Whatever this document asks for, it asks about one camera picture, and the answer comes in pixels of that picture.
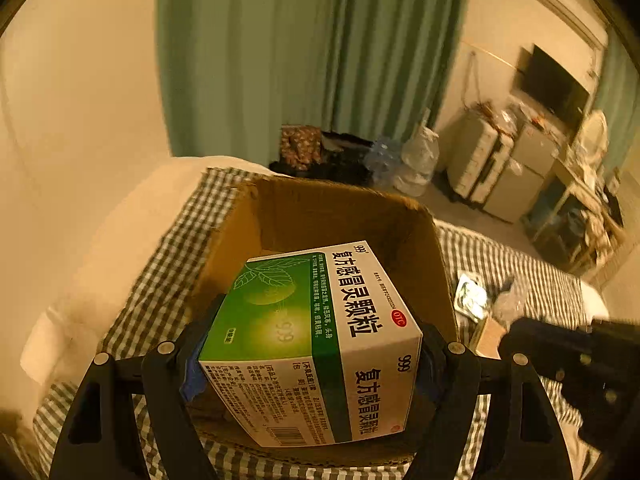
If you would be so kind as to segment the large clear water jug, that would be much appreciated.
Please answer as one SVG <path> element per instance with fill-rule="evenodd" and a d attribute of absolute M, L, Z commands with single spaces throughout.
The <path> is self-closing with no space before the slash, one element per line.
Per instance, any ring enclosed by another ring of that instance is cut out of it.
<path fill-rule="evenodd" d="M 393 186 L 401 193 L 420 197 L 431 183 L 439 158 L 439 135 L 427 127 L 431 110 L 424 110 L 413 134 L 400 151 L 400 165 L 397 168 Z"/>

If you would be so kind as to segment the green curtain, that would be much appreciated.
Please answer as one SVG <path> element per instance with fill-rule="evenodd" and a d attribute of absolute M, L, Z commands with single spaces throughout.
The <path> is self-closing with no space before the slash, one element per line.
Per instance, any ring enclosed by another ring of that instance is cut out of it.
<path fill-rule="evenodd" d="M 442 108 L 466 0 L 157 0 L 177 156 L 266 164 L 286 125 L 408 139 Z"/>

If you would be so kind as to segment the blue plastic bag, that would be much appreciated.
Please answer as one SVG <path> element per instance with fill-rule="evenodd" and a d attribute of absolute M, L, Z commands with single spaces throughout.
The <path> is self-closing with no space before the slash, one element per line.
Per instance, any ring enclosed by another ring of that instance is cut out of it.
<path fill-rule="evenodd" d="M 401 143 L 398 140 L 380 136 L 377 138 L 363 163 L 371 173 L 372 184 L 376 188 L 390 188 L 393 177 L 400 165 Z"/>

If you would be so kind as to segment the white vanity desk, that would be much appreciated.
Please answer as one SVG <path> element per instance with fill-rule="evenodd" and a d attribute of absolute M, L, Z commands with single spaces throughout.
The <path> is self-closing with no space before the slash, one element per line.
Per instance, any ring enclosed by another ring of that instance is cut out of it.
<path fill-rule="evenodd" d="M 604 266 L 626 240 L 620 215 L 608 203 L 605 189 L 589 185 L 559 159 L 522 223 L 544 260 L 578 276 Z"/>

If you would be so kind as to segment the green white medicine box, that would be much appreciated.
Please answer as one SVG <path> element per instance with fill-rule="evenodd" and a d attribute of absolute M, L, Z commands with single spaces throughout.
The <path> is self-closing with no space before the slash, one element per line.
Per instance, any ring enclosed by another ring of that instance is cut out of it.
<path fill-rule="evenodd" d="M 364 240 L 247 260 L 198 362 L 263 448 L 406 429 L 422 332 Z"/>

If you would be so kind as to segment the checkered green white cloth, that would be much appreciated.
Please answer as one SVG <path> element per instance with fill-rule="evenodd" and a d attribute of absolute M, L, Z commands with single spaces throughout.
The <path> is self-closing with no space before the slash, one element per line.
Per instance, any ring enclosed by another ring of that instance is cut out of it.
<path fill-rule="evenodd" d="M 32 478 L 47 477 L 93 352 L 131 358 L 186 326 L 210 234 L 224 222 L 236 188 L 247 178 L 247 171 L 231 167 L 193 174 L 161 169 L 107 218 L 72 289 L 46 313 L 66 341 L 44 374 L 34 417 L 22 422 L 12 413 L 3 416 L 1 441 Z M 561 326 L 605 315 L 599 294 L 574 275 L 445 221 L 437 222 L 436 232 L 450 278 L 473 273 L 491 294 L 509 278 L 521 278 L 528 287 L 526 313 Z"/>

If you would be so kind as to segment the round white mirror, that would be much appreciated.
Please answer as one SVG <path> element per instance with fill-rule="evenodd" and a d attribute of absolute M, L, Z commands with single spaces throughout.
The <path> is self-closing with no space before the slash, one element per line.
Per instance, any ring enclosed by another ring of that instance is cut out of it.
<path fill-rule="evenodd" d="M 575 136 L 573 150 L 578 162 L 598 169 L 608 151 L 608 122 L 602 110 L 593 110 Z"/>

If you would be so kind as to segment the black television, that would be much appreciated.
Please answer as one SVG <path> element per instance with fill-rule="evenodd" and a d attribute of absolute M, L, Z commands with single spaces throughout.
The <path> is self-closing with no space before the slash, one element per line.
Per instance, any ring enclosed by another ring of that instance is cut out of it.
<path fill-rule="evenodd" d="M 577 130 L 582 123 L 589 92 L 536 44 L 526 63 L 520 89 L 567 127 Z"/>

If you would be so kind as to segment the brown patterned bag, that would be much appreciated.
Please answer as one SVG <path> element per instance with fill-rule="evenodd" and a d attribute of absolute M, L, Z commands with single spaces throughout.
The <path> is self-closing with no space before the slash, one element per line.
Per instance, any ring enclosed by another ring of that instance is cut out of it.
<path fill-rule="evenodd" d="M 283 125 L 280 137 L 280 162 L 306 171 L 322 162 L 322 132 L 314 126 Z"/>

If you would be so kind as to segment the silver mini fridge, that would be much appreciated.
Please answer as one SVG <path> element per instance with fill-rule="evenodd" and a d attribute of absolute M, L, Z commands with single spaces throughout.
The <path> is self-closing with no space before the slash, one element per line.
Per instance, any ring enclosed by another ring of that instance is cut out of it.
<path fill-rule="evenodd" d="M 508 223 L 518 222 L 533 207 L 559 151 L 548 132 L 525 124 L 484 203 L 484 211 Z"/>

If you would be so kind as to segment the white suitcase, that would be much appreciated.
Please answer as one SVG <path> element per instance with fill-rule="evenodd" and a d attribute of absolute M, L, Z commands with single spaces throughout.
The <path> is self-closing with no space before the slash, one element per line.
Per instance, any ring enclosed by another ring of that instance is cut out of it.
<path fill-rule="evenodd" d="M 483 205 L 513 148 L 512 134 L 492 126 L 480 112 L 466 112 L 446 167 L 452 192 L 462 200 Z"/>

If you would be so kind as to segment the brown cardboard box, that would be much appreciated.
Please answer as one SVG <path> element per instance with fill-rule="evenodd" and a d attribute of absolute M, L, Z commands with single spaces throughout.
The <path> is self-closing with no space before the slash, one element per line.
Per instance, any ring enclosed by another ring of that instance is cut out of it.
<path fill-rule="evenodd" d="M 360 240 L 372 248 L 420 330 L 432 324 L 446 340 L 456 338 L 448 278 L 426 209 L 398 195 L 293 178 L 255 178 L 240 186 L 210 239 L 192 308 L 202 312 L 208 300 L 226 296 L 247 260 Z M 213 434 L 227 442 L 289 462 L 362 467 L 406 460 L 419 445 L 433 404 L 418 395 L 414 384 L 407 426 L 400 434 L 302 448 L 263 448 L 230 415 L 228 422 L 212 425 Z"/>

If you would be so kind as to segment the silver foil packet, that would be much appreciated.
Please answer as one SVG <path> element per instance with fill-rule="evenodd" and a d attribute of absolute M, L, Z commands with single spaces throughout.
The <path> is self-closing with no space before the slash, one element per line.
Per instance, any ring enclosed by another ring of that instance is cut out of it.
<path fill-rule="evenodd" d="M 480 277 L 474 273 L 458 273 L 454 310 L 475 323 L 483 321 L 489 313 L 489 298 Z"/>

